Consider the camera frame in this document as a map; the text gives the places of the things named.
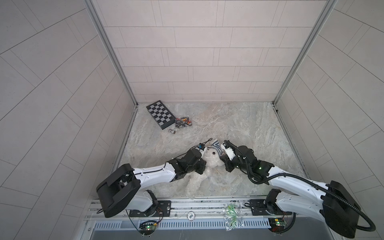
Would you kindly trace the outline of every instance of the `plastic bag with green items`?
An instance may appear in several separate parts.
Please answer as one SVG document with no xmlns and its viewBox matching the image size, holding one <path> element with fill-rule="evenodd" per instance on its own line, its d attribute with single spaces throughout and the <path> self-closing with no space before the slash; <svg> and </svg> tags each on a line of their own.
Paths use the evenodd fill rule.
<svg viewBox="0 0 384 240">
<path fill-rule="evenodd" d="M 243 213 L 235 204 L 229 204 L 223 209 L 225 229 L 230 231 L 234 228 L 244 227 Z"/>
</svg>

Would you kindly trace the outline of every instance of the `plastic bag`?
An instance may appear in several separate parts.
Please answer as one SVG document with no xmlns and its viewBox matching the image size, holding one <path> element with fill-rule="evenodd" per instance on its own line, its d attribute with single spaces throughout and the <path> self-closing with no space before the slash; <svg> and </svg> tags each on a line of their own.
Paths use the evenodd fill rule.
<svg viewBox="0 0 384 240">
<path fill-rule="evenodd" d="M 176 117 L 175 127 L 176 128 L 192 127 L 191 116 L 183 115 L 183 116 Z"/>
<path fill-rule="evenodd" d="M 244 227 L 243 212 L 235 204 L 229 204 L 223 209 L 225 229 L 230 231 Z"/>
</svg>

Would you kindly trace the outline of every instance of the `black and white checkered board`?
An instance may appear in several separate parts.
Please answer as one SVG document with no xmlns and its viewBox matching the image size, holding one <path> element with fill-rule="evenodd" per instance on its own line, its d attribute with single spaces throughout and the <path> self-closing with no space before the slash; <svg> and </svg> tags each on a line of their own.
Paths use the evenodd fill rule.
<svg viewBox="0 0 384 240">
<path fill-rule="evenodd" d="M 147 106 L 148 112 L 155 119 L 161 129 L 165 129 L 175 123 L 175 116 L 159 100 Z"/>
</svg>

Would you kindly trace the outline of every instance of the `white plush toy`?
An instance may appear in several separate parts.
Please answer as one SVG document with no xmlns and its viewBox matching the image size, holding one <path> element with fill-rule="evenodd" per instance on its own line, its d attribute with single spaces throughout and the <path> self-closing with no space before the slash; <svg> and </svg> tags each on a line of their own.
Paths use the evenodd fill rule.
<svg viewBox="0 0 384 240">
<path fill-rule="evenodd" d="M 213 168 L 224 165 L 224 162 L 220 160 L 222 153 L 223 151 L 220 148 L 220 142 L 217 139 L 211 141 L 211 145 L 207 146 L 207 151 L 203 156 L 203 159 L 207 162 L 203 174 L 200 175 L 196 172 L 191 173 L 191 177 L 185 190 L 188 198 L 194 199 L 196 197 L 201 183 L 211 176 Z"/>
</svg>

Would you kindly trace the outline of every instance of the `side wall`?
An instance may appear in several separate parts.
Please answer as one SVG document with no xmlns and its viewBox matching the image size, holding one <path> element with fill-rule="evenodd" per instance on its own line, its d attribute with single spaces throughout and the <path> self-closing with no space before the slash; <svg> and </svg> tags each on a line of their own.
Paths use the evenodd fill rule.
<svg viewBox="0 0 384 240">
<path fill-rule="evenodd" d="M 325 2 L 94 0 L 139 102 L 272 101 Z"/>
<path fill-rule="evenodd" d="M 0 238 L 69 240 L 132 110 L 82 0 L 0 1 Z"/>
<path fill-rule="evenodd" d="M 375 222 L 356 238 L 384 238 L 383 16 L 381 0 L 339 0 L 277 103 L 311 179 L 342 183 Z"/>
</svg>

